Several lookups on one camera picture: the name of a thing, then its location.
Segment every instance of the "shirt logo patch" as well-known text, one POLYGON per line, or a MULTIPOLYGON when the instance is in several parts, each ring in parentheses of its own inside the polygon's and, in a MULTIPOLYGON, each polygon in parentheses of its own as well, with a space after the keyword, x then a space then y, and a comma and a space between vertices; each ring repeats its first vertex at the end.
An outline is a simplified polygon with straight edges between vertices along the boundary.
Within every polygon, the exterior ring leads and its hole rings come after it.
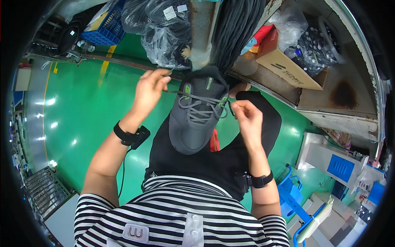
POLYGON ((125 225, 122 237, 139 243, 148 243, 149 228, 147 226, 128 223, 125 225))

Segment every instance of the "white machine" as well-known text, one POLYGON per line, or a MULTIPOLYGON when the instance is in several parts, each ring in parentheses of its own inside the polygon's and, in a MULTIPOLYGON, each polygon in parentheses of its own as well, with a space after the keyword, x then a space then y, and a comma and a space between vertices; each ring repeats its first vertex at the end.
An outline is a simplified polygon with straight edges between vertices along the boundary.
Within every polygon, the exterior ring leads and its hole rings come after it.
POLYGON ((352 194, 361 181, 366 181, 364 177, 372 168, 367 165, 369 156, 331 147, 326 143, 323 135, 305 132, 295 169, 320 169, 350 188, 349 194, 352 194))

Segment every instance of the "yellow floor marking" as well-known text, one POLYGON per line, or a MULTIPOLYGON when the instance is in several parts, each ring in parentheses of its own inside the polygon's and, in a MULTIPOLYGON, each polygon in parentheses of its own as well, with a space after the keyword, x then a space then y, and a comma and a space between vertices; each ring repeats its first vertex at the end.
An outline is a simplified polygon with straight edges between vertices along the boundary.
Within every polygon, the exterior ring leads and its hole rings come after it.
MULTIPOLYGON (((117 47, 116 45, 110 46, 110 48, 108 49, 106 57, 112 57, 116 47, 117 47)), ((109 64, 109 62, 103 61, 103 64, 102 64, 102 67, 101 67, 100 73, 99 73, 99 80, 98 80, 98 86, 99 87, 103 83, 103 78, 104 78, 105 72, 107 71, 108 64, 109 64)))
MULTIPOLYGON (((47 88, 48 88, 48 81, 49 81, 49 75, 51 74, 51 68, 52 68, 52 63, 49 66, 49 71, 48 71, 48 77, 47 77, 47 84, 45 85, 45 91, 44 91, 44 99, 43 99, 43 137, 45 137, 45 133, 44 133, 44 108, 45 108, 45 95, 47 94, 47 88)), ((44 150, 45 150, 45 157, 47 158, 47 162, 48 162, 48 154, 47 154, 47 146, 45 145, 45 139, 44 139, 44 150)))
POLYGON ((56 68, 56 65, 58 65, 58 62, 55 63, 55 67, 53 68, 53 72, 54 72, 55 74, 58 73, 58 68, 56 68))

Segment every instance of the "cardboard box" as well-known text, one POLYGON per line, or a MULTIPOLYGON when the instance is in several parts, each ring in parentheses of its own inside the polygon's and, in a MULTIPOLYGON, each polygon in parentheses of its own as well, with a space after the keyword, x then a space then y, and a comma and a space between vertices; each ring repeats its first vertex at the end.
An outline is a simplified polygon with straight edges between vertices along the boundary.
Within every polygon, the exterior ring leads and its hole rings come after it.
POLYGON ((277 29, 271 30, 262 40, 255 60, 294 87, 322 90, 328 73, 328 68, 325 67, 318 75, 311 78, 301 67, 278 49, 277 29))

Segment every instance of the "shirt button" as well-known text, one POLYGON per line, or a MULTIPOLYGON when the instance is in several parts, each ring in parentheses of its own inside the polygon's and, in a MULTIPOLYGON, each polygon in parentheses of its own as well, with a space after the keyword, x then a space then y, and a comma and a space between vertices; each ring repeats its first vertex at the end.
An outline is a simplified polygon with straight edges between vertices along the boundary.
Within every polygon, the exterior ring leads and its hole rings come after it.
POLYGON ((191 231, 191 235, 192 235, 193 237, 197 237, 197 236, 199 235, 199 233, 198 233, 198 231, 196 231, 196 230, 192 230, 192 231, 191 231))

